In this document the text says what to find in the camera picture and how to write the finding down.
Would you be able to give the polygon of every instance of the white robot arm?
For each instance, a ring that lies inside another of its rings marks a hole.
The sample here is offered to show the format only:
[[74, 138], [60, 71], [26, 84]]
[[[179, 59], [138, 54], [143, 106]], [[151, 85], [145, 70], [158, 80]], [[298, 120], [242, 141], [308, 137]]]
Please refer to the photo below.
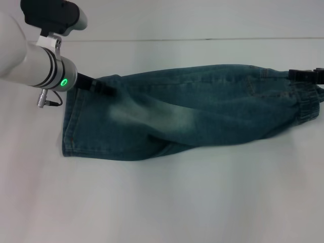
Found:
[[21, 0], [21, 9], [25, 22], [42, 32], [36, 45], [28, 43], [15, 19], [0, 12], [0, 79], [41, 88], [37, 103], [41, 108], [57, 105], [46, 101], [48, 90], [56, 93], [77, 87], [104, 93], [103, 84], [78, 73], [73, 62], [61, 57], [62, 39], [54, 35], [67, 36], [73, 29], [85, 29], [83, 11], [64, 0]]

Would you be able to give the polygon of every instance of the green led light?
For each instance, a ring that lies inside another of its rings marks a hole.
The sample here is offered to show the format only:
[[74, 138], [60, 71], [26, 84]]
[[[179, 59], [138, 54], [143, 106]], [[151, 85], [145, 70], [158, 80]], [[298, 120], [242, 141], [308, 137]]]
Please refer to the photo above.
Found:
[[67, 85], [67, 79], [66, 78], [63, 79], [62, 82], [61, 82], [61, 86], [65, 86], [65, 85]]

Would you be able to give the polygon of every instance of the blue denim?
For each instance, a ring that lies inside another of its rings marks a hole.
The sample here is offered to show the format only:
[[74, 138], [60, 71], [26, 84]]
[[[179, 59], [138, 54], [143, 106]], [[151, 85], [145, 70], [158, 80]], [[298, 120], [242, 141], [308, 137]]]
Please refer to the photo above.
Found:
[[315, 119], [324, 92], [288, 72], [214, 65], [100, 78], [116, 93], [67, 94], [64, 156], [142, 160], [270, 138]]

